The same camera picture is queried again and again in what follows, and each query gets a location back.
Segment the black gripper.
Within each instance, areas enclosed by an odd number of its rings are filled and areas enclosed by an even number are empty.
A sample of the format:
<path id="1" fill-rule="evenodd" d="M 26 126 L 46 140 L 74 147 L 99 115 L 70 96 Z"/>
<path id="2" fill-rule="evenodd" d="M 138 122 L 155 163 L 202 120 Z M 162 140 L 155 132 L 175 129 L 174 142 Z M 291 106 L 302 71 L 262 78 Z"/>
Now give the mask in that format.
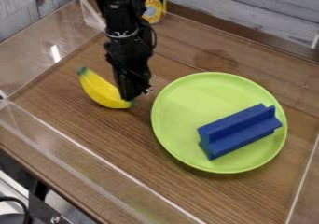
<path id="1" fill-rule="evenodd" d="M 103 47 L 107 52 L 106 59 L 115 70 L 122 98 L 132 101 L 152 90 L 148 60 L 155 48 L 154 29 L 150 25 L 143 25 L 134 36 L 112 38 Z"/>

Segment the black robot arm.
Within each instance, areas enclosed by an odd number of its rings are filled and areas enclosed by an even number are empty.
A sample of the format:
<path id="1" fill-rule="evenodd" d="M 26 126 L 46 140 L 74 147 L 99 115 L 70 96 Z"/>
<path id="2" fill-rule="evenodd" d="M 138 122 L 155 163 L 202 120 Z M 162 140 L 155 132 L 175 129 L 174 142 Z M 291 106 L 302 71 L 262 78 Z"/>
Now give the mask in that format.
<path id="1" fill-rule="evenodd" d="M 148 60 L 158 45 L 158 35 L 143 18 L 146 0 L 95 1 L 106 20 L 106 59 L 112 65 L 120 96 L 131 101 L 152 88 Z"/>

